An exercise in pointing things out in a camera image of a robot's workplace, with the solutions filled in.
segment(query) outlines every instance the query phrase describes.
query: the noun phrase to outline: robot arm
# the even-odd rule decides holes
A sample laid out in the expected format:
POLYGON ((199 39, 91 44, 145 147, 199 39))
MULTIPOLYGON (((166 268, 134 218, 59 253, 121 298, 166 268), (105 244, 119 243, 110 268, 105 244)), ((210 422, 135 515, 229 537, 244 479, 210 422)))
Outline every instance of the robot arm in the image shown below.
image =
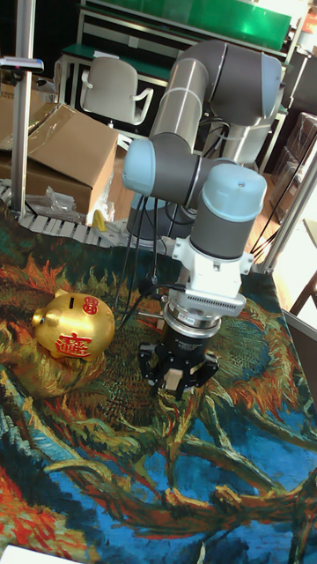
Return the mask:
POLYGON ((177 239, 173 250, 185 292, 170 290, 163 336, 139 352, 154 390, 163 386, 180 398, 205 383, 217 369, 205 354, 210 337, 223 315, 236 316, 245 306, 240 274, 248 274, 253 258, 244 248, 266 182, 238 162, 248 128, 274 112, 280 80, 281 64, 273 57, 222 41, 200 43, 173 66, 149 139, 129 147, 126 188, 197 209, 190 236, 177 239), (193 154, 205 100, 230 124, 223 159, 193 154), (154 352, 155 369, 148 362, 154 352))
POLYGON ((230 124, 224 157, 239 162, 248 129, 274 111, 280 81, 281 63, 263 53, 222 41, 188 49, 172 68, 149 139, 129 148, 124 185, 144 196, 196 207, 214 166, 193 154, 203 102, 230 124))

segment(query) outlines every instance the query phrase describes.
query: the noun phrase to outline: black cable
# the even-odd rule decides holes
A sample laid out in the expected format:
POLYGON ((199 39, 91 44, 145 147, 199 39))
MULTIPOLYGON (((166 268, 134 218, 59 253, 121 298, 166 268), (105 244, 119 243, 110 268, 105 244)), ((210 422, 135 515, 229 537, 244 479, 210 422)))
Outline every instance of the black cable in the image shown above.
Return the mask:
POLYGON ((123 279, 124 279, 125 270, 126 270, 126 267, 127 267, 127 262, 128 262, 128 257, 129 257, 129 250, 130 250, 131 241, 132 241, 132 235, 133 235, 133 232, 134 232, 134 228, 135 228, 135 226, 136 226, 136 218, 137 218, 137 214, 138 214, 138 212, 139 212, 139 210, 140 210, 140 207, 141 207, 141 204, 142 204, 143 200, 144 200, 144 196, 142 196, 142 197, 139 199, 139 201, 138 201, 138 204, 137 204, 137 207, 136 207, 136 215, 135 215, 135 217, 134 217, 134 219, 133 219, 133 225, 132 225, 131 231, 130 231, 130 233, 129 233, 128 244, 127 244, 126 252, 125 252, 124 258, 123 258, 122 272, 121 272, 121 275, 120 275, 120 278, 119 278, 119 282, 118 282, 117 289, 116 289, 116 293, 115 293, 115 297, 114 297, 114 312, 116 311, 117 306, 118 306, 120 288, 121 288, 121 286, 122 286, 122 282, 123 282, 123 279))
MULTIPOLYGON (((230 127, 227 124, 224 124, 222 127, 216 127, 213 131, 211 131, 210 133, 214 133, 214 131, 218 131, 218 130, 222 130, 222 135, 225 134, 225 127, 230 127)), ((210 146, 210 148, 206 151, 206 153, 203 155, 204 158, 209 157, 211 151, 216 151, 217 148, 217 144, 219 143, 220 140, 220 135, 218 136, 218 138, 216 139, 216 141, 210 146)))
POLYGON ((130 300, 131 300, 133 285, 134 285, 134 281, 135 281, 135 277, 136 277, 136 267, 137 267, 138 251, 139 251, 139 247, 140 247, 141 229, 142 229, 142 224, 143 224, 143 219, 144 219, 144 210, 145 210, 145 206, 147 204, 148 199, 149 199, 148 197, 144 198, 143 207, 142 207, 141 215, 140 215, 140 220, 139 220, 139 224, 138 224, 138 227, 137 227, 136 247, 135 247, 136 253, 135 253, 135 260, 134 260, 134 264, 133 264, 131 283, 129 285, 128 299, 127 299, 126 306, 125 306, 126 309, 129 309, 129 303, 130 303, 130 300))
POLYGON ((158 204, 159 201, 155 198, 154 202, 154 226, 153 226, 153 268, 151 274, 151 281, 155 284, 157 279, 157 268, 158 268, 158 204))
POLYGON ((172 221, 172 223, 174 223, 176 226, 190 226, 190 225, 192 225, 192 223, 194 223, 194 221, 195 221, 194 219, 191 219, 190 221, 176 221, 176 219, 172 218, 172 216, 169 214, 169 211, 167 210, 167 206, 170 203, 171 202, 166 202, 165 209, 166 209, 166 216, 168 217, 168 219, 170 221, 172 221))
MULTIPOLYGON (((154 229, 153 222, 152 222, 152 220, 151 220, 151 218, 150 218, 150 216, 149 216, 147 210, 145 210, 145 215, 146 215, 147 219, 149 220, 149 223, 151 224, 151 227, 154 229)), ((166 255, 167 255, 167 246, 166 246, 165 242, 163 241, 162 237, 161 237, 159 234, 158 234, 158 238, 159 238, 160 241, 162 242, 162 245, 164 246, 164 249, 165 249, 165 253, 164 253, 163 256, 166 256, 166 255)))
POLYGON ((130 319, 130 317, 134 314, 134 312, 136 311, 137 306, 139 306, 139 304, 141 303, 141 301, 146 298, 148 295, 150 295, 151 293, 153 293, 154 291, 158 290, 159 288, 168 288, 168 289, 173 289, 173 290, 178 290, 179 292, 185 292, 186 287, 183 284, 153 284, 152 286, 146 288, 137 298, 137 300, 135 301, 135 303, 133 304, 132 308, 130 309, 130 311, 123 317, 121 325, 119 327, 119 329, 121 329, 126 322, 130 319))
MULTIPOLYGON (((317 134, 314 135, 312 143, 315 141, 316 138, 317 138, 317 134)), ((294 174, 293 174, 292 178, 290 179, 289 183, 287 184, 287 186, 286 186, 284 192, 283 192, 283 193, 281 194, 281 196, 278 198, 278 200, 277 200, 277 202, 276 202, 276 204, 275 204, 275 206, 274 206, 274 208, 273 208, 273 210, 272 210, 272 213, 271 213, 270 216, 269 216, 269 219, 267 220, 267 222, 266 222, 264 228, 263 228, 262 231, 260 232, 260 234, 259 234, 257 240, 256 240, 255 243, 254 243, 254 246, 251 248, 251 253, 254 253, 254 252, 256 251, 256 245, 258 244, 259 240, 260 240, 261 237, 263 236, 263 234, 264 234, 266 228, 267 228, 268 225, 269 225, 269 222, 272 220, 272 218, 273 218, 273 216, 274 216, 274 214, 275 214, 275 212, 276 212, 277 207, 279 206, 279 204, 280 204, 280 202, 283 200, 283 198, 284 198, 284 196, 285 196, 287 190, 288 190, 289 187, 291 186, 291 183, 293 182, 294 178, 296 178, 296 174, 298 173, 298 171, 299 171, 300 168, 302 167, 303 162, 304 162, 304 160, 305 160, 305 157, 306 157, 306 156, 304 155, 304 157, 302 158, 302 160, 298 163, 298 165, 297 165, 297 167, 296 167, 296 170, 294 171, 294 174)))
POLYGON ((254 261, 259 262, 265 249, 275 240, 278 229, 261 245, 261 247, 254 254, 254 261))
POLYGON ((210 118, 207 118, 206 120, 201 120, 199 122, 199 126, 208 125, 208 124, 211 124, 211 123, 214 123, 214 122, 220 122, 220 123, 223 123, 224 125, 226 125, 227 127, 230 127, 230 123, 224 122, 224 120, 222 120, 221 117, 210 117, 210 118))
POLYGON ((25 201, 26 207, 32 212, 32 214, 37 218, 38 217, 38 212, 36 212, 33 207, 27 202, 27 200, 25 201))

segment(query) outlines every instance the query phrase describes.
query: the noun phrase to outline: colorful fabric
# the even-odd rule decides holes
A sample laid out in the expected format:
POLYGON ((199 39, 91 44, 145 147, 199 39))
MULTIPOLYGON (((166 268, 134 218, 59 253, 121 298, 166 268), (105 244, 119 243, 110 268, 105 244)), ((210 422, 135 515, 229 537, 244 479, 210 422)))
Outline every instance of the colorful fabric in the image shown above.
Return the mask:
MULTIPOLYGON (((111 305, 124 249, 33 234, 4 204, 0 234, 1 550, 103 564, 315 563, 316 413, 271 278, 243 280, 245 310, 210 342, 220 369, 176 402, 152 397, 139 373, 138 344, 159 338, 149 318, 133 318, 91 363, 55 360, 33 337, 34 310, 58 288, 111 305)), ((161 257, 159 281, 178 269, 161 257)), ((148 271, 151 253, 140 252, 136 278, 148 271)))

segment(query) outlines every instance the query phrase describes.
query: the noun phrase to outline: red emblem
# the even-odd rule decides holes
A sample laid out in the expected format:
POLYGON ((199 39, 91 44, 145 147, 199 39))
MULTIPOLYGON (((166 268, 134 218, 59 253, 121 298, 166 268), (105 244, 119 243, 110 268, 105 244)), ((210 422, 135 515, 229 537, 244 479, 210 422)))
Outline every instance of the red emblem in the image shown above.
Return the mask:
POLYGON ((90 353, 87 352, 87 345, 91 342, 92 340, 90 338, 78 337, 77 333, 71 333, 71 335, 60 335, 57 341, 55 341, 55 345, 59 353, 83 358, 90 355, 90 353))
POLYGON ((86 296, 84 302, 83 311, 88 315, 95 315, 98 311, 98 300, 92 296, 86 296))

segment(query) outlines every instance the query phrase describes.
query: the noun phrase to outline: green shelf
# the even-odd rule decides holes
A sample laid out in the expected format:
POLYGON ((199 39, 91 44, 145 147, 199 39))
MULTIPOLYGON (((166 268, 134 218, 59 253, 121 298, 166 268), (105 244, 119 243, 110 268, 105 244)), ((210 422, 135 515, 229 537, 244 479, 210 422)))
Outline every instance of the green shelf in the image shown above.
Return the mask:
POLYGON ((113 0, 107 4, 279 51, 291 16, 240 0, 113 0))

